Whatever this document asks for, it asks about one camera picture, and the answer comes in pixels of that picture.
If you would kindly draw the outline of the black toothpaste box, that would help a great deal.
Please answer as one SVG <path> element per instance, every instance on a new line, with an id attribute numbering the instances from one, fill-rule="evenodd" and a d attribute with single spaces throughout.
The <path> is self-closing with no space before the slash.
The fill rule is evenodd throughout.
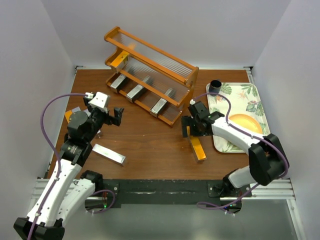
<path id="1" fill-rule="evenodd" d="M 130 92 L 126 94 L 126 99 L 134 103 L 138 98 L 140 98 L 148 89 L 144 86 L 138 84 Z"/>

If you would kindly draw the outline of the grey toothpaste box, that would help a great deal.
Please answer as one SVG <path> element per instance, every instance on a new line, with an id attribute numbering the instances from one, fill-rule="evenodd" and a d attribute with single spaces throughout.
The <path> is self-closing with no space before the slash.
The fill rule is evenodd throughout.
<path id="1" fill-rule="evenodd" d="M 81 109 L 80 109 L 80 107 L 78 106 L 78 107 L 73 108 L 71 111 L 72 111 L 72 113 L 76 113 L 76 112 L 81 111 Z"/>

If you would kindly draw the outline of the orange toothpaste box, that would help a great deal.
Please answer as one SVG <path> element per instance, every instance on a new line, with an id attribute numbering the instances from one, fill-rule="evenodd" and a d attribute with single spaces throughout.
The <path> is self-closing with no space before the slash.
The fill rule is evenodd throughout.
<path id="1" fill-rule="evenodd" d="M 188 138 L 191 150 L 193 152 L 194 159 L 197 163 L 202 163 L 207 159 L 207 156 L 205 154 L 201 141 L 199 140 L 198 137 L 191 135 L 189 126 L 186 129 L 187 129 L 187 138 Z"/>
<path id="2" fill-rule="evenodd" d="M 72 114 L 73 114 L 73 112 L 71 110 L 68 110 L 68 111 L 65 112 L 64 116 L 65 116 L 65 119 L 66 119 L 67 123 L 70 122 L 70 117 L 71 117 Z"/>
<path id="3" fill-rule="evenodd" d="M 110 64 L 110 67 L 118 73 L 127 64 L 130 54 L 127 51 L 122 51 Z"/>

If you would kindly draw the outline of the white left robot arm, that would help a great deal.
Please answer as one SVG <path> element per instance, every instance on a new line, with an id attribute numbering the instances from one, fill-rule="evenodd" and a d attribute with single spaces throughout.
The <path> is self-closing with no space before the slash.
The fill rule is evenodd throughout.
<path id="1" fill-rule="evenodd" d="M 104 188 L 103 176 L 85 171 L 72 191 L 68 191 L 75 176 L 80 172 L 93 147 L 92 140 L 106 125 L 121 124 L 123 108 L 114 108 L 111 116 L 107 109 L 94 107 L 90 115 L 84 111 L 72 113 L 67 134 L 60 148 L 54 172 L 37 203 L 26 217 L 16 219 L 13 228 L 23 240 L 61 240 L 69 217 L 89 196 L 116 194 Z"/>

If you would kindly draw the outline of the chrome silver toothpaste box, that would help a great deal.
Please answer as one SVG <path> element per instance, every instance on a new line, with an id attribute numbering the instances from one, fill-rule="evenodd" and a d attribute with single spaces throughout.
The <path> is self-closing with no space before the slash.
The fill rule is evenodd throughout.
<path id="1" fill-rule="evenodd" d="M 168 101 L 164 98 L 160 98 L 154 105 L 153 107 L 149 110 L 149 113 L 154 116 L 154 117 L 158 117 L 163 109 L 166 107 Z"/>

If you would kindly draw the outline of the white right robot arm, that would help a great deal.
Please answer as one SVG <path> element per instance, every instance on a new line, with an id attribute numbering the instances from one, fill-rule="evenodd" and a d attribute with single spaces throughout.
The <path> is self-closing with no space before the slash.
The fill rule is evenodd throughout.
<path id="1" fill-rule="evenodd" d="M 190 115 L 181 117 L 183 137 L 218 136 L 248 155 L 248 166 L 222 179 L 224 188 L 234 190 L 253 183 L 267 186 L 288 173 L 289 161 L 276 135 L 247 130 L 218 111 L 210 112 L 201 101 L 191 100 L 188 110 Z"/>

